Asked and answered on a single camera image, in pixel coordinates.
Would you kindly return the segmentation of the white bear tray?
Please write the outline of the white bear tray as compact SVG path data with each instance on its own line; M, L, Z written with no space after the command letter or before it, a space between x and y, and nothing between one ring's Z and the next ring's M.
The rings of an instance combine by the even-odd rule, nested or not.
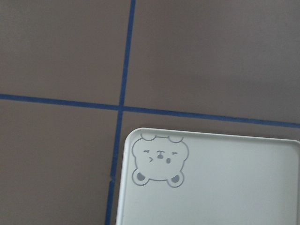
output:
M138 128L125 140L118 225L297 225L296 140Z

